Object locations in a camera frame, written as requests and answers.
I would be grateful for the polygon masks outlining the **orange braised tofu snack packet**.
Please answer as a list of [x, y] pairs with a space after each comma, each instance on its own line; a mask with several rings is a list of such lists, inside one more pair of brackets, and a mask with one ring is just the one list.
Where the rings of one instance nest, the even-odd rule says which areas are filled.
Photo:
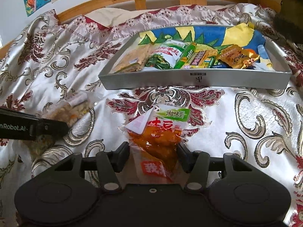
[[190, 115], [189, 108], [157, 104], [124, 125], [140, 183], [173, 182], [177, 145]]

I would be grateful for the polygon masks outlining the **clear mixed grain bar packet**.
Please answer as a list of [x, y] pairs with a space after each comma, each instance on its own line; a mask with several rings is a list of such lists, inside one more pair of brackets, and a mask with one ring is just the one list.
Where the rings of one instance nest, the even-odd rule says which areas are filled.
[[[70, 129], [78, 120], [80, 120], [86, 113], [88, 113], [97, 103], [101, 97], [84, 90], [74, 92], [62, 100], [60, 100], [54, 107], [43, 114], [43, 118], [51, 121], [64, 122]], [[51, 148], [55, 141], [60, 139], [62, 135], [58, 132], [51, 135], [39, 135], [33, 142], [26, 142], [25, 145], [33, 159], [42, 155], [47, 149]]]

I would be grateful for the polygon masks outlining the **yellow vegetarian snack packet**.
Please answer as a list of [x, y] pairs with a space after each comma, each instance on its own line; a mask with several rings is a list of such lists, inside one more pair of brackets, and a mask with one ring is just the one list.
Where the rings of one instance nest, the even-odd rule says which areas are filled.
[[182, 69], [204, 69], [211, 68], [217, 58], [217, 49], [201, 50], [194, 53], [192, 57], [185, 63]]

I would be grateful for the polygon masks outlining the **clear rice cracker packet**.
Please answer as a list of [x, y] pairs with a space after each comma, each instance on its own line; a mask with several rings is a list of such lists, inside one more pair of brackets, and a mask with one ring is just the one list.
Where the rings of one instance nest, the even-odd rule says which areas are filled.
[[111, 69], [111, 74], [139, 72], [143, 69], [149, 56], [155, 49], [155, 45], [141, 45], [128, 52]]

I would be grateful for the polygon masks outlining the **green white snack stick packet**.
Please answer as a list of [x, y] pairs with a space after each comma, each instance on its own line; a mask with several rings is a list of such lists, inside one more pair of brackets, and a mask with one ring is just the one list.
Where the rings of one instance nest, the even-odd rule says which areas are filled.
[[192, 57], [196, 50], [196, 47], [197, 44], [195, 42], [189, 43], [181, 53], [179, 59], [176, 61], [174, 69], [181, 69], [183, 65]]

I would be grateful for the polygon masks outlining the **white spicy kelp snack pouch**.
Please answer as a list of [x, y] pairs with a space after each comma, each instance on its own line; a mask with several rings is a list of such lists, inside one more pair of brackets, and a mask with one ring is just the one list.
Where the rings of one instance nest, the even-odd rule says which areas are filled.
[[158, 45], [148, 56], [144, 70], [170, 70], [188, 46], [187, 43], [177, 40], [167, 40]]

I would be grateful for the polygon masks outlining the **gold foil snack packet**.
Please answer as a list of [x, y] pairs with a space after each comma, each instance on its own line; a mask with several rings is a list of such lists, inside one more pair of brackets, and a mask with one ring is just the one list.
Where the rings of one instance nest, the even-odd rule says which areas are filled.
[[233, 69], [246, 69], [260, 58], [255, 51], [241, 48], [238, 45], [231, 45], [224, 48], [217, 55], [217, 59]]

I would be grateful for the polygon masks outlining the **floral satin bed cover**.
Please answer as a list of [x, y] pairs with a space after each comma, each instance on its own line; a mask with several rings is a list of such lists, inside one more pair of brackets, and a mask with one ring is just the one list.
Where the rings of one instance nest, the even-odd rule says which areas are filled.
[[[241, 15], [237, 24], [248, 23], [267, 39], [281, 42], [272, 27], [273, 10], [236, 5]], [[21, 142], [1, 139], [1, 226], [17, 226], [13, 199], [24, 182], [73, 152], [93, 156], [114, 150], [126, 139], [121, 126], [159, 102], [192, 110], [185, 131], [189, 149], [211, 156], [236, 153], [284, 184], [292, 195], [285, 222], [302, 226], [302, 60], [291, 48], [281, 48], [292, 70], [284, 90], [171, 86], [107, 91], [100, 71], [140, 31], [90, 33], [74, 22], [60, 23], [54, 10], [40, 14], [1, 59], [4, 109], [41, 116], [75, 91], [101, 97], [65, 138], [37, 159]]]

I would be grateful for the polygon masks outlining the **silver tray with dinosaur drawing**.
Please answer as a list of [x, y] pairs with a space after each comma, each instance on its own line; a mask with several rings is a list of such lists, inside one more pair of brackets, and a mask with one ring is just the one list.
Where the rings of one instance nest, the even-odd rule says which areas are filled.
[[99, 74], [108, 90], [165, 86], [284, 89], [290, 77], [284, 52], [244, 23], [137, 33]]

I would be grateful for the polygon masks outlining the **cream pillow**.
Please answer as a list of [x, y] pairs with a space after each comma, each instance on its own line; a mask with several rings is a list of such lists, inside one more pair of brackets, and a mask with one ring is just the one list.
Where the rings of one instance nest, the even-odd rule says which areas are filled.
[[196, 24], [235, 25], [239, 22], [237, 5], [201, 6], [179, 5], [162, 9], [128, 11], [120, 8], [101, 8], [75, 19], [75, 24], [88, 32], [144, 31], [166, 26]]

